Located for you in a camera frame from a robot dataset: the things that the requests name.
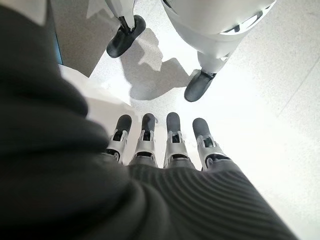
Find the white floor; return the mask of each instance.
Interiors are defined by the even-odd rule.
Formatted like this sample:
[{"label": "white floor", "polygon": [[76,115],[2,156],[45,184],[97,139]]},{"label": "white floor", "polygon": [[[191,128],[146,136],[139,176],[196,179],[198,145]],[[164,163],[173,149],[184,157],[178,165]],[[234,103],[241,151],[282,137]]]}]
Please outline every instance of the white floor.
[{"label": "white floor", "polygon": [[[147,29],[122,57],[104,52],[91,83],[141,114],[153,113],[162,129],[167,114],[177,112],[198,169],[192,121],[206,119],[224,152],[289,227],[301,239],[320,239],[320,1],[279,0],[195,103],[185,101],[184,90],[199,68],[196,51],[175,32],[159,0],[139,0],[134,13]],[[117,30],[103,0],[89,1],[84,17],[108,23],[110,36]],[[165,134],[156,137],[165,143]]]}]

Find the white robot body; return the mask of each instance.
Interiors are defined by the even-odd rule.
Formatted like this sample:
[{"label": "white robot body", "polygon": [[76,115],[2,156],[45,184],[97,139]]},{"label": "white robot body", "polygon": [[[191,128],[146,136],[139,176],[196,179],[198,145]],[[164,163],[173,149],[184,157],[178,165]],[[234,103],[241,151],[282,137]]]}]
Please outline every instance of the white robot body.
[{"label": "white robot body", "polygon": [[205,73],[217,73],[274,0],[161,0],[181,38],[198,51]]}]

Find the ribbed fabric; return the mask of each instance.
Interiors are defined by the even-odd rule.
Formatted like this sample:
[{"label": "ribbed fabric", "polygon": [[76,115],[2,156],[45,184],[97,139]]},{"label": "ribbed fabric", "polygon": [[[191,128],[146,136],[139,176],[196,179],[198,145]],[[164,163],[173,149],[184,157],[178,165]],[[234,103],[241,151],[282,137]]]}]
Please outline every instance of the ribbed fabric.
[{"label": "ribbed fabric", "polygon": [[160,192],[181,239],[296,239],[240,171],[130,166]]}]

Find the black robot foot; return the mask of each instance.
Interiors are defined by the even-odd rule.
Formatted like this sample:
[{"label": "black robot foot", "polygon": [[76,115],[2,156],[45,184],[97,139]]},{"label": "black robot foot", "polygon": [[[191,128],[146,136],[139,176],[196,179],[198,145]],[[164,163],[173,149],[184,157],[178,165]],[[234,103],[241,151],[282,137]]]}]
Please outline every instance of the black robot foot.
[{"label": "black robot foot", "polygon": [[134,40],[146,29],[146,22],[141,16],[134,15],[134,21],[135,28],[131,32],[125,33],[121,26],[114,38],[111,39],[106,47],[106,52],[110,57],[118,58],[124,54],[131,47]]},{"label": "black robot foot", "polygon": [[215,76],[216,73],[207,74],[199,71],[186,87],[184,98],[188,102],[198,101],[205,94]]}]

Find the black rubber sole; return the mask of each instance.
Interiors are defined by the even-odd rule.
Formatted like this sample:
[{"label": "black rubber sole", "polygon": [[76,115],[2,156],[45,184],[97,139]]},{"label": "black rubber sole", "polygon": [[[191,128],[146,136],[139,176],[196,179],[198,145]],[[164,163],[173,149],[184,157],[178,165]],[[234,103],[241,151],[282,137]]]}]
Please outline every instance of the black rubber sole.
[{"label": "black rubber sole", "polygon": [[192,123],[193,132],[195,139],[199,136],[208,136],[210,135],[209,126],[203,118],[196,118]]},{"label": "black rubber sole", "polygon": [[132,32],[125,33],[125,30],[121,26],[114,38],[109,42],[106,52],[111,58],[118,58],[124,54],[131,47],[135,39],[146,29],[146,22],[141,16],[134,15],[134,21],[135,28]]},{"label": "black rubber sole", "polygon": [[166,130],[167,132],[172,132],[173,135],[178,134],[178,131],[181,131],[180,129],[180,117],[175,112],[170,112],[166,116]]},{"label": "black rubber sole", "polygon": [[131,129],[132,119],[129,115],[122,115],[119,117],[118,122],[116,124],[115,129],[118,129],[118,131],[126,131],[128,134]]},{"label": "black rubber sole", "polygon": [[185,89],[185,100],[188,102],[198,101],[205,94],[216,75],[216,73],[208,75],[199,70]]},{"label": "black rubber sole", "polygon": [[152,113],[147,113],[142,118],[141,130],[146,132],[155,131],[156,118]]}]

